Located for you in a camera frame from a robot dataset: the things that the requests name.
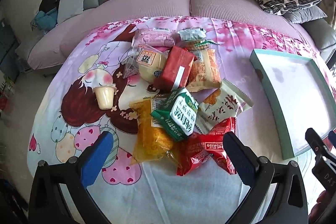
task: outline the blue gripper pad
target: blue gripper pad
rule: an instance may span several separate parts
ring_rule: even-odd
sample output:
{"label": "blue gripper pad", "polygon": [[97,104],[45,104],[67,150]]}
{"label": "blue gripper pad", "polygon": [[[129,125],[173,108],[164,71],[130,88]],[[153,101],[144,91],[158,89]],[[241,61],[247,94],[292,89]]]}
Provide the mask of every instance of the blue gripper pad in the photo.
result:
{"label": "blue gripper pad", "polygon": [[334,131],[329,132],[328,139],[333,144],[333,146],[336,147],[336,134]]}
{"label": "blue gripper pad", "polygon": [[100,143],[82,167],[81,182],[84,188],[95,183],[101,168],[113,148],[113,135],[109,132],[100,140]]}
{"label": "blue gripper pad", "polygon": [[249,147],[244,146],[233,132],[224,134],[223,148],[233,163],[241,181],[245,185],[253,187],[258,170],[257,156]]}

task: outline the cartoon girl illustration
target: cartoon girl illustration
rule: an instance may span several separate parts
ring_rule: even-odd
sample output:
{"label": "cartoon girl illustration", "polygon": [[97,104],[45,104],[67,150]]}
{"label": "cartoon girl illustration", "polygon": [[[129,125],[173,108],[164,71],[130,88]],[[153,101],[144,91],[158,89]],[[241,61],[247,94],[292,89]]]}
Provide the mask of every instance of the cartoon girl illustration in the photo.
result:
{"label": "cartoon girl illustration", "polygon": [[[51,130],[51,139],[56,143],[56,157],[60,162],[66,162],[77,151],[93,145],[102,132],[112,133],[114,146],[102,169],[103,178],[109,184],[129,185],[139,180],[140,166],[130,165],[132,155],[119,147],[116,129],[136,134],[137,113],[129,108],[129,103],[159,92],[137,75],[122,77],[134,28],[134,24],[128,25],[113,41],[103,45],[97,54],[82,62],[78,68],[82,75],[64,95]],[[93,88],[112,85],[116,87],[113,108],[101,110]]]}

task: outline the hand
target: hand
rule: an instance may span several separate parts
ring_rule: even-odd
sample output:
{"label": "hand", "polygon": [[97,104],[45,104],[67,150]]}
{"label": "hand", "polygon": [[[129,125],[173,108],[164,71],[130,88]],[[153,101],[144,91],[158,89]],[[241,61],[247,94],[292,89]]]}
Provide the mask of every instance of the hand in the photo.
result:
{"label": "hand", "polygon": [[324,212],[330,201],[331,196],[326,190],[324,190],[316,200],[317,204],[312,208],[308,216],[309,223],[315,223],[316,220],[319,219],[319,217],[322,215],[322,213]]}

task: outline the snack package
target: snack package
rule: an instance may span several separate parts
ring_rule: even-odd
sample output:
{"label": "snack package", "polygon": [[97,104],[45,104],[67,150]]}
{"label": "snack package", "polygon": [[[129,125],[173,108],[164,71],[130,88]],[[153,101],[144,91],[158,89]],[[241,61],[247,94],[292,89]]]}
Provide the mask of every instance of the snack package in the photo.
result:
{"label": "snack package", "polygon": [[181,88],[173,90],[163,107],[154,110],[151,115],[175,141],[182,141],[194,130],[197,109],[198,102],[186,88]]}
{"label": "snack package", "polygon": [[132,164],[159,160],[164,156],[174,158],[170,153],[173,148],[172,138],[151,116],[151,112],[160,108],[165,100],[166,98],[145,99],[129,105],[138,114],[138,134]]}
{"label": "snack package", "polygon": [[221,87],[199,104],[196,126],[207,134],[216,124],[250,109],[253,102],[241,90],[223,79]]}
{"label": "snack package", "polygon": [[196,51],[196,50],[206,50],[209,48],[209,45],[218,45],[218,43],[210,40],[204,39],[200,42],[182,42],[182,47],[185,47],[188,51]]}
{"label": "snack package", "polygon": [[187,83],[195,55],[173,46],[161,75],[154,79],[154,87],[164,91],[176,90]]}
{"label": "snack package", "polygon": [[215,50],[192,51],[197,57],[189,74],[187,90],[197,92],[204,89],[217,89],[221,86],[221,76],[217,67]]}
{"label": "snack package", "polygon": [[161,72],[167,61],[167,54],[146,45],[139,44],[133,48],[132,55],[127,59],[123,78],[131,75],[140,75],[149,83],[153,83]]}
{"label": "snack package", "polygon": [[236,174],[223,149],[223,136],[230,131],[236,133],[236,119],[232,117],[217,124],[207,135],[194,132],[187,140],[180,142],[180,166],[177,175],[184,176],[211,157],[230,175]]}
{"label": "snack package", "polygon": [[145,28],[135,31],[132,47],[147,44],[152,47],[173,47],[175,41],[167,28]]}
{"label": "snack package", "polygon": [[203,28],[185,28],[177,32],[181,40],[184,42],[188,41],[201,41],[202,39],[206,38],[206,30]]}

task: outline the screw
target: screw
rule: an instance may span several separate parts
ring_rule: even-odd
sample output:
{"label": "screw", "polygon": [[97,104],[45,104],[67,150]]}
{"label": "screw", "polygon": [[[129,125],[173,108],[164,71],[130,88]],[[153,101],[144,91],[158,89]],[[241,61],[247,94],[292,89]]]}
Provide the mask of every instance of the screw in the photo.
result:
{"label": "screw", "polygon": [[264,156],[261,156],[259,157],[259,161],[262,163],[262,164],[266,164],[268,163],[268,158],[264,157]]}
{"label": "screw", "polygon": [[293,167],[298,167],[299,165],[297,164],[296,161],[291,160],[291,166],[293,166]]}
{"label": "screw", "polygon": [[68,162],[69,162],[70,164],[74,164],[76,161],[77,161],[77,157],[75,157],[75,156],[73,156],[73,157],[71,157],[70,159],[68,159]]}
{"label": "screw", "polygon": [[37,163],[37,165],[38,165],[39,167],[44,166],[44,165],[45,165],[45,161],[44,161],[44,160],[40,160],[40,161]]}

